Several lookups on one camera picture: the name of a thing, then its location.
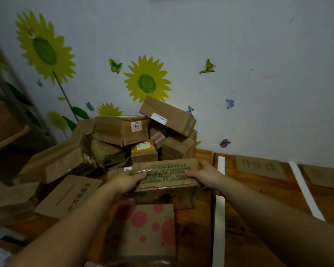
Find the yellow sunflower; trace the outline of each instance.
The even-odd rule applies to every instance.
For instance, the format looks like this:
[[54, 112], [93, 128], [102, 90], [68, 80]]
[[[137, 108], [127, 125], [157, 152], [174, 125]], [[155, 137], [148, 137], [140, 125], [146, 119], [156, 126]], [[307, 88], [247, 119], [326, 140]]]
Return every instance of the yellow sunflower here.
[[99, 113], [99, 116], [120, 116], [123, 113], [123, 111], [119, 111], [119, 107], [114, 108], [112, 103], [108, 104], [107, 102], [102, 103], [97, 109], [96, 112]]
[[51, 78], [67, 82], [67, 77], [73, 78], [75, 71], [71, 69], [76, 64], [71, 61], [74, 55], [70, 54], [71, 47], [64, 47], [64, 36], [54, 36], [54, 27], [51, 21], [46, 24], [45, 18], [40, 14], [40, 21], [30, 11], [28, 16], [23, 12], [23, 17], [17, 15], [18, 31], [16, 37], [21, 42], [20, 48], [26, 53], [22, 56], [28, 60], [28, 65], [35, 66], [36, 71], [43, 75], [44, 79]]
[[49, 111], [47, 113], [47, 116], [49, 118], [49, 122], [55, 128], [61, 129], [61, 130], [66, 130], [67, 129], [67, 122], [66, 122], [66, 120], [58, 112]]
[[160, 60], [153, 62], [152, 57], [147, 61], [146, 55], [138, 58], [138, 65], [132, 61], [134, 67], [129, 65], [133, 74], [124, 73], [129, 79], [124, 82], [127, 83], [126, 88], [131, 91], [129, 96], [136, 99], [140, 99], [142, 103], [146, 96], [149, 95], [158, 100], [165, 101], [164, 98], [168, 98], [165, 91], [171, 89], [166, 84], [171, 84], [169, 80], [163, 77], [167, 74], [167, 71], [160, 71], [163, 67], [163, 63], [158, 63]]

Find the white wall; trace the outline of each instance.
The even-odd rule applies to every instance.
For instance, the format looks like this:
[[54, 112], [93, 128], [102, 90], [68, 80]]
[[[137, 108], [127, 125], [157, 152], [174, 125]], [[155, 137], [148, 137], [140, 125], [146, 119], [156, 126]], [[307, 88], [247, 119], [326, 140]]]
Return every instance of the white wall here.
[[[0, 0], [0, 46], [34, 104], [73, 119], [58, 85], [22, 57], [15, 21], [29, 10], [73, 48], [76, 75], [64, 85], [72, 104], [138, 114], [127, 77], [107, 59], [130, 72], [146, 54], [168, 71], [166, 102], [194, 108], [199, 148], [334, 167], [334, 0]], [[199, 74], [207, 58], [215, 73]]]

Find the wooden table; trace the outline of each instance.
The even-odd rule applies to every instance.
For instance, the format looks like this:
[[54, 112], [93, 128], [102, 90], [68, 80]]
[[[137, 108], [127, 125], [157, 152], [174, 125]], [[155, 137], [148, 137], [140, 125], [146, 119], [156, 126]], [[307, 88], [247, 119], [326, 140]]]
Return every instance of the wooden table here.
[[[281, 163], [281, 165], [288, 180], [279, 180], [238, 172], [236, 171], [235, 156], [227, 154], [214, 154], [216, 168], [218, 168], [218, 156], [225, 157], [226, 175], [264, 195], [276, 198], [280, 202], [311, 214], [287, 163]], [[253, 233], [228, 202], [225, 202], [225, 266], [285, 266]]]
[[[204, 159], [212, 164], [211, 151], [197, 150], [196, 159]], [[98, 234], [90, 248], [88, 260], [99, 263], [101, 248], [109, 226], [110, 214], [118, 204], [126, 204], [120, 200], [114, 204], [101, 225]], [[178, 266], [209, 266], [211, 262], [211, 193], [201, 192], [196, 200], [196, 207], [192, 209], [177, 210], [176, 218], [176, 245]], [[9, 226], [8, 228], [22, 233], [33, 240], [42, 235], [57, 222], [56, 219], [40, 217], [37, 220]]]
[[299, 167], [306, 184], [325, 220], [334, 225], [334, 188], [312, 184], [302, 166]]

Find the white tape strip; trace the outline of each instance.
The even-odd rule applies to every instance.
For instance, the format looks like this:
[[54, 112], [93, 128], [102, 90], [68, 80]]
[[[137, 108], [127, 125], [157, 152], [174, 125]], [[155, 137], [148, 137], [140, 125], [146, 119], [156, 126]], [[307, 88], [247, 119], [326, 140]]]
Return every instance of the white tape strip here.
[[293, 162], [293, 161], [290, 161], [288, 163], [291, 166], [293, 174], [294, 174], [294, 176], [297, 180], [298, 186], [302, 191], [303, 197], [306, 199], [306, 202], [308, 204], [309, 209], [312, 212], [312, 215], [314, 217], [320, 219], [320, 220], [325, 221], [322, 212], [319, 210], [316, 202], [314, 201], [314, 198], [313, 198], [311, 192], [309, 191], [309, 188], [306, 184], [306, 181], [303, 178], [303, 175], [302, 175], [297, 163]]
[[[218, 157], [218, 171], [225, 174], [225, 157]], [[225, 198], [216, 196], [214, 217], [213, 267], [224, 267], [225, 254]]]

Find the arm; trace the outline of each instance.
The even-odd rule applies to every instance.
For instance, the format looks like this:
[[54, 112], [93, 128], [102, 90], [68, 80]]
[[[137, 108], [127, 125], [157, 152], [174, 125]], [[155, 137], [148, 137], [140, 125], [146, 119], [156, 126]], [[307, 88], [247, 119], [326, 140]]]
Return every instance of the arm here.
[[131, 171], [126, 171], [102, 185], [81, 206], [22, 250], [8, 267], [83, 265], [115, 197], [134, 188], [145, 176], [131, 176]]
[[206, 161], [186, 171], [218, 190], [267, 246], [289, 266], [334, 266], [334, 226], [264, 196]]

